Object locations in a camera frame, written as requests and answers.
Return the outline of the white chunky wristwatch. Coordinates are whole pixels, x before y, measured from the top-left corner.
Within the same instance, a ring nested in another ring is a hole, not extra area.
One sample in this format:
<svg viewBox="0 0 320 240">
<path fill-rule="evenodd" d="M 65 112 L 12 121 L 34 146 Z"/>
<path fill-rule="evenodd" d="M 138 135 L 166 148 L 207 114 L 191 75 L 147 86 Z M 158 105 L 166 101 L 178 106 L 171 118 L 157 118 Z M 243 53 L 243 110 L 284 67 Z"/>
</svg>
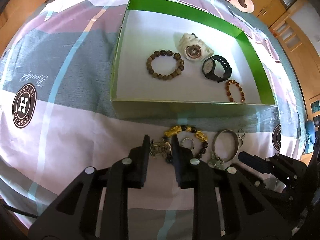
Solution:
<svg viewBox="0 0 320 240">
<path fill-rule="evenodd" d="M 195 34 L 183 34 L 178 44 L 179 52 L 189 61 L 204 61 L 213 56 L 214 51 Z"/>
</svg>

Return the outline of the silver keychain pendant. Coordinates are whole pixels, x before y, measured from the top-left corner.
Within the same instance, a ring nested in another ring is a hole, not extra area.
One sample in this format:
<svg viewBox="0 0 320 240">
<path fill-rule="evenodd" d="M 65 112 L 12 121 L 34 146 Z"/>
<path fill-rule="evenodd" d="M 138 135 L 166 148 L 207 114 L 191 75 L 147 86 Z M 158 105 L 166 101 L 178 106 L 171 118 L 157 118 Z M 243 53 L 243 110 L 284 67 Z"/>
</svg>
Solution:
<svg viewBox="0 0 320 240">
<path fill-rule="evenodd" d="M 207 164 L 212 168 L 224 170 L 223 162 L 213 152 L 210 153 L 210 159 L 207 161 Z"/>
</svg>

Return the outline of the wooden bed headboard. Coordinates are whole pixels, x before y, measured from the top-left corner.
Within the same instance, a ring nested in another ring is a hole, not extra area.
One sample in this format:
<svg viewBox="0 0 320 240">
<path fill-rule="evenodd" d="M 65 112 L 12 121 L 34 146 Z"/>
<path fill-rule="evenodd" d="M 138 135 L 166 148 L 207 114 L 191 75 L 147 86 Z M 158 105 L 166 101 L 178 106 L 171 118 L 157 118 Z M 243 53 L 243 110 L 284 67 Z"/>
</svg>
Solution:
<svg viewBox="0 0 320 240">
<path fill-rule="evenodd" d="M 10 0 L 1 13 L 1 53 L 29 16 L 48 0 Z"/>
</svg>

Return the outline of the silver bangle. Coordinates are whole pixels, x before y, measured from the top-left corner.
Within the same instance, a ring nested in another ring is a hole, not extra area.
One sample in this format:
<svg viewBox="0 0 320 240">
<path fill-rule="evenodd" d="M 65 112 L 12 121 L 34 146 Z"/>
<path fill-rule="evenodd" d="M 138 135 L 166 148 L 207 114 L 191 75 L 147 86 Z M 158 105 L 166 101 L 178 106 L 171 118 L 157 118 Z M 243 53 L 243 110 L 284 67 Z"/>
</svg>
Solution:
<svg viewBox="0 0 320 240">
<path fill-rule="evenodd" d="M 238 135 L 225 129 L 216 133 L 213 138 L 212 151 L 217 160 L 227 163 L 231 161 L 238 153 L 240 139 Z"/>
</svg>

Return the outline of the silver metal pendant charm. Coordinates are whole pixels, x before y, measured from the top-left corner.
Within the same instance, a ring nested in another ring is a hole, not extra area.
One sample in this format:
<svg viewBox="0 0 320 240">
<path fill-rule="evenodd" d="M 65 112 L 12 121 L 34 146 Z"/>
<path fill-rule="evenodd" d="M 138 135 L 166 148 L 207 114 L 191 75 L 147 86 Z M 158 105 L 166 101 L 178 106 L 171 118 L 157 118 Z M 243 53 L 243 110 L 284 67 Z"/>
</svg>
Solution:
<svg viewBox="0 0 320 240">
<path fill-rule="evenodd" d="M 162 140 L 160 142 L 151 140 L 149 152 L 154 158 L 156 158 L 157 155 L 161 155 L 166 158 L 171 154 L 171 144 L 167 140 Z"/>
</svg>

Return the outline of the wooden bed footboard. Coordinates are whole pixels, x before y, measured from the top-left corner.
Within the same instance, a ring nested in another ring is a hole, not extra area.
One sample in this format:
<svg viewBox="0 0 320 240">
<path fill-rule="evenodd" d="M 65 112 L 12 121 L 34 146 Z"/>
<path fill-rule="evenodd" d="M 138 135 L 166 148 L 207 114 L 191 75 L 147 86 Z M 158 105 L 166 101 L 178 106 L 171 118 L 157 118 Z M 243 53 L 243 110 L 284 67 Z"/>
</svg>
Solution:
<svg viewBox="0 0 320 240">
<path fill-rule="evenodd" d="M 313 112 L 311 104 L 319 100 L 319 55 L 309 38 L 291 18 L 306 0 L 297 0 L 274 24 L 269 27 L 284 49 L 303 94 L 309 120 L 319 115 Z"/>
</svg>

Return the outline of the plaid pink grey bedsheet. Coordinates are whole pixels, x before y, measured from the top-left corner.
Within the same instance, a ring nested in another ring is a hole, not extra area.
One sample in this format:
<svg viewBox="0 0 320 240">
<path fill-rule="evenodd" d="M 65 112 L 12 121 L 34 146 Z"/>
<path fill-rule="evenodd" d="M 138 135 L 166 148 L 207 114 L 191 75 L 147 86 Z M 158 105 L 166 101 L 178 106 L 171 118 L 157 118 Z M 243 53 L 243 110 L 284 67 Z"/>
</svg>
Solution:
<svg viewBox="0 0 320 240">
<path fill-rule="evenodd" d="M 244 116 L 119 120 L 110 100 L 116 41 L 129 0 L 55 0 L 18 32 L 1 59 L 1 200 L 40 215 L 86 167 L 111 166 L 170 126 L 210 137 L 244 129 L 261 157 L 304 150 L 305 110 L 284 51 L 254 16 L 224 0 L 175 0 L 239 26 L 255 46 L 277 105 Z"/>
</svg>

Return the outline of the green cardboard box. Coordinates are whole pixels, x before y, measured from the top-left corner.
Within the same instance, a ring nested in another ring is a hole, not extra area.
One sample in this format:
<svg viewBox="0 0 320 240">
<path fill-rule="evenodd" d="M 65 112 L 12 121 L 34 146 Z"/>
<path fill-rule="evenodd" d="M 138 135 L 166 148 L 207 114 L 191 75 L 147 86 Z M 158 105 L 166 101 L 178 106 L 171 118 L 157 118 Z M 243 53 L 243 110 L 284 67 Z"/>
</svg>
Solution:
<svg viewBox="0 0 320 240">
<path fill-rule="evenodd" d="M 119 119 L 242 116 L 276 104 L 241 29 L 170 0 L 129 0 L 110 91 Z"/>
</svg>

